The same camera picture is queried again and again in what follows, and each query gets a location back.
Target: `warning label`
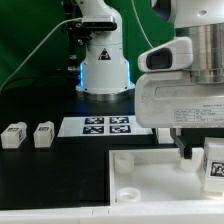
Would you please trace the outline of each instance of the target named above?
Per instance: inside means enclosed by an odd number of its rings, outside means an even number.
[[[101,53],[101,55],[100,55],[98,60],[101,60],[101,61],[111,60],[111,57],[108,54],[106,48],[103,49],[103,52]]]

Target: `green screen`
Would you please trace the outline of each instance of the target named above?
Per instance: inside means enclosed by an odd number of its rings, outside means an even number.
[[[136,22],[131,0],[105,0],[123,17],[124,56],[131,65],[131,79],[142,75],[137,66],[138,56],[149,50]],[[173,38],[173,27],[158,18],[150,9],[149,0],[135,0],[142,26],[158,46]],[[60,0],[1,0],[0,1],[0,84],[23,62],[40,41],[65,19]],[[84,58],[79,50],[80,59]],[[68,65],[68,42],[59,29],[16,75],[39,76]],[[18,83],[28,85],[28,81]]]

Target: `black tabletop surface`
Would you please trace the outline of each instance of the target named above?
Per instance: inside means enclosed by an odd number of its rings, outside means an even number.
[[[134,99],[96,102],[77,98],[66,86],[23,87],[0,95],[0,131],[25,122],[27,138],[17,150],[0,152],[0,209],[41,209],[110,204],[109,150],[147,148],[153,136],[55,138],[35,149],[33,133],[52,121],[56,135],[64,117],[134,115]]]

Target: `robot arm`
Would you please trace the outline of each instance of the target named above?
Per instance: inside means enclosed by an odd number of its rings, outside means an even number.
[[[79,95],[103,101],[133,89],[129,63],[123,56],[121,15],[104,0],[76,0],[83,18],[75,26],[77,43],[87,45],[81,64]]]

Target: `white plastic casing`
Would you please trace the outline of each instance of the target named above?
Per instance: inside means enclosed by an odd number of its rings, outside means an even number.
[[[224,139],[205,139],[204,190],[209,192],[224,192]]]
[[[54,139],[54,124],[50,121],[38,125],[33,134],[35,148],[49,148]]]
[[[87,44],[86,58],[81,64],[81,83],[77,90],[91,94],[116,94],[133,88],[129,62],[123,56],[122,17],[103,0],[77,0],[83,16],[112,16],[114,31],[95,32]],[[107,52],[111,60],[101,60]]]
[[[27,125],[23,122],[10,124],[9,127],[1,134],[3,149],[16,149],[26,138]]]
[[[150,70],[147,67],[146,59],[149,54],[160,49],[169,49],[172,53],[172,66],[169,69]],[[188,37],[177,37],[174,40],[167,42],[159,47],[153,48],[145,52],[138,58],[138,66],[142,72],[160,72],[167,70],[180,70],[189,67],[193,63],[192,41]]]

